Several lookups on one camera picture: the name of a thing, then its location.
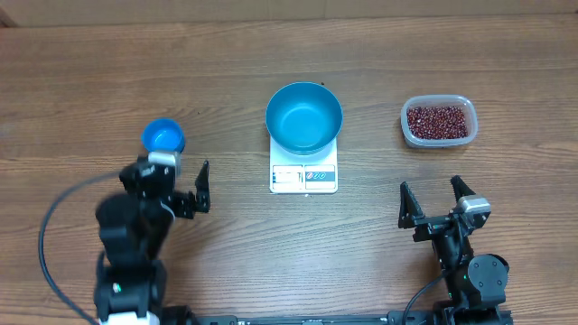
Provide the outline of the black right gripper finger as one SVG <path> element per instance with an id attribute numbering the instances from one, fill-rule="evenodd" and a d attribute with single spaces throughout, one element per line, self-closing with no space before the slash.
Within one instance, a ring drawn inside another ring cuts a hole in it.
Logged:
<path id="1" fill-rule="evenodd" d="M 419 219 L 424 218 L 424 213 L 415 195 L 404 181 L 400 184 L 400 210 L 398 217 L 399 228 L 414 228 Z"/>
<path id="2" fill-rule="evenodd" d="M 475 192 L 462 180 L 460 175 L 454 175 L 451 177 L 451 185 L 456 201 L 459 201 L 462 197 L 472 196 Z"/>

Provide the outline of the blue plastic measuring scoop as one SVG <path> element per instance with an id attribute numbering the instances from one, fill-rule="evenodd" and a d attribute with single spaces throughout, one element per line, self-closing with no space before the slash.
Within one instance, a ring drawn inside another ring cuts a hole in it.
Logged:
<path id="1" fill-rule="evenodd" d="M 150 122 L 141 133 L 141 143 L 149 152 L 168 151 L 181 153 L 186 138 L 180 125 L 170 118 Z"/>

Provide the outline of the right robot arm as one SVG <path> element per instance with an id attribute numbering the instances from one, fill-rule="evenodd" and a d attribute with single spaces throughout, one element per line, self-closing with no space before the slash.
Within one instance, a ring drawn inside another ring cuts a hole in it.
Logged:
<path id="1" fill-rule="evenodd" d="M 511 324 L 506 301 L 509 264 L 499 255 L 475 255 L 469 236 L 482 228 L 491 213 L 489 201 L 472 190 L 459 175 L 451 178 L 456 205 L 442 216 L 427 217 L 409 185 L 400 184 L 398 226 L 413 229 L 415 242 L 429 241 L 441 273 L 420 289 L 399 317 L 401 324 Z M 417 299 L 439 282 L 445 282 L 446 301 L 430 311 L 411 309 Z"/>

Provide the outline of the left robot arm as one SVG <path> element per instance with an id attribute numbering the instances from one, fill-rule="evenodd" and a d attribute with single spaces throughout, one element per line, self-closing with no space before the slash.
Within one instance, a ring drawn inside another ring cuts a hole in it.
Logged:
<path id="1" fill-rule="evenodd" d="M 197 324 L 191 308 L 165 307 L 167 271 L 158 258 L 177 218 L 210 211 L 210 164 L 204 162 L 195 192 L 175 189 L 175 158 L 140 157 L 119 173 L 125 191 L 96 209 L 104 246 L 97 263 L 94 303 L 100 324 Z"/>

